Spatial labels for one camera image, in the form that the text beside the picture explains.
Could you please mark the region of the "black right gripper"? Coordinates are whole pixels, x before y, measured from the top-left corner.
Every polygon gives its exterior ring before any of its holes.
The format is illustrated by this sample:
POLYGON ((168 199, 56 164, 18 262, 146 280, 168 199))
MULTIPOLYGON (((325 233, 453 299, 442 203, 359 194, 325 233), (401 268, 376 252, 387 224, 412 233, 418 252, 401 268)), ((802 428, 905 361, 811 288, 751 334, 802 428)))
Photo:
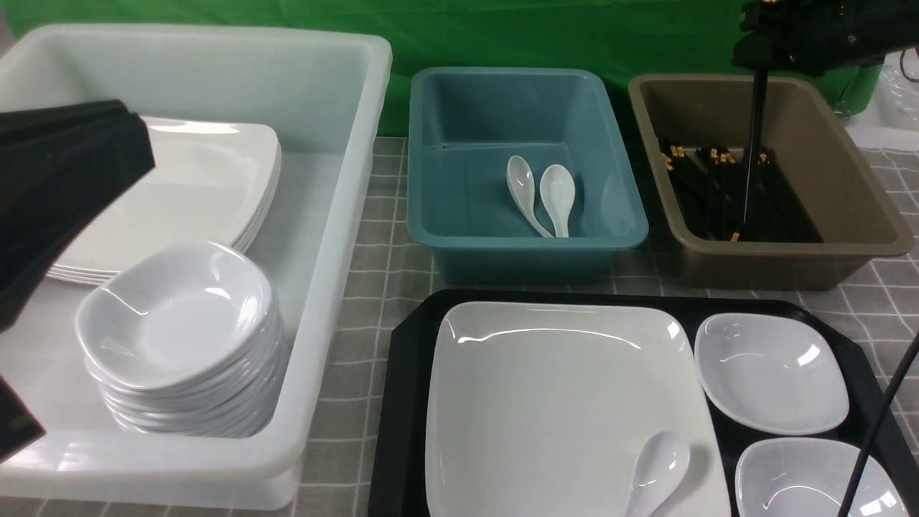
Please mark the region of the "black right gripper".
POLYGON ((820 76, 916 48, 916 1, 748 1, 732 64, 820 76))

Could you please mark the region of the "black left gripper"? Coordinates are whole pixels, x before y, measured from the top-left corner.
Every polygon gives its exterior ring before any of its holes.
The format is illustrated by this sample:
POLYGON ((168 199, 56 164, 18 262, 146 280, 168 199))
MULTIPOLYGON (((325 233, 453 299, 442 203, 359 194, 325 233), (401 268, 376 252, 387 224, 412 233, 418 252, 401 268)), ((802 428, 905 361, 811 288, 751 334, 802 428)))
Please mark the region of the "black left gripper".
POLYGON ((1 330, 80 233, 155 166, 146 123, 118 99, 1 115, 1 330))

